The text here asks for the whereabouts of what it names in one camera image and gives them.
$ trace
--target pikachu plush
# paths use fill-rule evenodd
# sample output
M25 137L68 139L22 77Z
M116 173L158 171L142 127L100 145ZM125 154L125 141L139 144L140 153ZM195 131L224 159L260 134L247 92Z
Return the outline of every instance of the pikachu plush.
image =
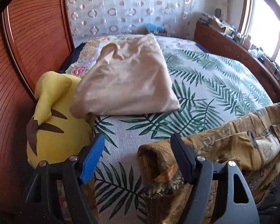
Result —
M89 145L91 127L69 112L80 81L76 76L54 71L44 73L38 80L35 88L38 102L27 125L27 156L33 167L42 160L50 164L62 162Z

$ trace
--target floral bedspread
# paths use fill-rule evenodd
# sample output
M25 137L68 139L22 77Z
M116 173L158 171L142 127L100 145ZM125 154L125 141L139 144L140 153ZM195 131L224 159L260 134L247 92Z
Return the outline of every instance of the floral bedspread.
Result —
M83 56L68 73L83 76L104 45L134 37L137 35L89 40ZM173 133L188 136L202 132L272 104L257 79L240 62L204 53L192 41L168 37L157 40L181 109L96 117L95 132L103 134L106 140L94 174L100 223L146 223L145 188L136 157L140 145L167 139Z

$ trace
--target blue gripper pad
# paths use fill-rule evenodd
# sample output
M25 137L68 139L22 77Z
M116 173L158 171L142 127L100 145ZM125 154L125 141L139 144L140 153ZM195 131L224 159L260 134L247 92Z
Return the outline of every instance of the blue gripper pad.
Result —
M92 178L93 172L98 164L99 158L102 155L104 147L105 138L103 135L99 135L83 163L82 174L80 177L83 184L86 184L87 180Z

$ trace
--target dark blue fabric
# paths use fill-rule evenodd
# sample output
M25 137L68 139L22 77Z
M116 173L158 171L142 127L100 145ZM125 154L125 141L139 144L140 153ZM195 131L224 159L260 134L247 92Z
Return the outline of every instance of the dark blue fabric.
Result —
M69 66L75 63L82 51L83 47L85 46L86 42L81 43L77 48L75 48L72 53L66 58L65 62L59 68L59 73L65 73L65 71L69 68Z
M199 49L201 49L203 52L205 52L205 53L210 53L207 49L205 49L202 45L200 45L200 44L198 44L198 43L196 43L196 45L197 45L197 47L199 48Z

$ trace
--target leaf print bed sheet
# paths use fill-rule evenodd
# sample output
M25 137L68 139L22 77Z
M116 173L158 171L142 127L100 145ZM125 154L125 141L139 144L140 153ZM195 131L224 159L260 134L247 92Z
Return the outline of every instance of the leaf print bed sheet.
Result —
M240 62L204 53L192 41L170 38L166 44L166 39L157 38L181 109L96 117L95 132L106 140L94 174L100 223L146 223L145 190L136 158L140 145L173 133L202 132L272 104Z

